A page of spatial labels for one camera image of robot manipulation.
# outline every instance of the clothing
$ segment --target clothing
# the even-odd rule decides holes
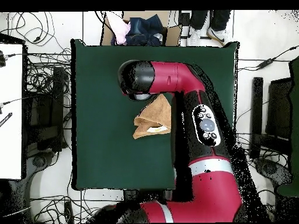
[[[145,20],[139,17],[130,18],[131,29],[126,35],[128,46],[160,46],[159,38],[154,35],[162,33],[163,25],[158,17],[154,15]]]
[[[118,45],[124,44],[126,42],[126,35],[131,29],[130,23],[125,23],[123,19],[113,12],[107,11],[107,18],[113,33],[116,36],[116,41]]]
[[[203,28],[204,22],[207,18],[207,10],[193,10],[192,16],[190,19],[190,25],[196,30]],[[214,10],[213,18],[211,22],[211,28],[214,31],[222,31],[227,27],[227,22],[230,19],[231,11],[228,9],[225,10]]]

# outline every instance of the white shoe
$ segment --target white shoe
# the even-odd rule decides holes
[[[218,41],[222,46],[225,46],[227,43],[231,42],[230,34],[226,30],[223,31],[214,31],[212,28],[208,28],[207,36],[212,40]]]
[[[187,46],[200,46],[200,33],[201,29],[196,30],[190,26],[189,35],[187,38]]]

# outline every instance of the folded towel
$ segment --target folded towel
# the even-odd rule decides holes
[[[138,126],[133,138],[166,134],[171,131],[171,105],[166,97],[160,94],[153,102],[143,108],[134,119],[134,125]]]

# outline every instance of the green tabletop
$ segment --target green tabletop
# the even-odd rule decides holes
[[[232,124],[237,43],[217,47],[72,45],[75,56],[77,189],[173,189],[170,134],[134,139],[134,117],[149,102],[122,95],[117,71],[127,60],[197,64]],[[165,94],[170,101],[171,95]]]

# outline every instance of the white desk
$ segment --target white desk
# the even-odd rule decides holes
[[[21,54],[20,44],[0,44],[6,54]],[[8,58],[0,68],[0,103],[22,98],[22,56]],[[2,108],[0,121],[9,113],[11,118],[0,127],[0,179],[20,180],[22,170],[22,100]]]

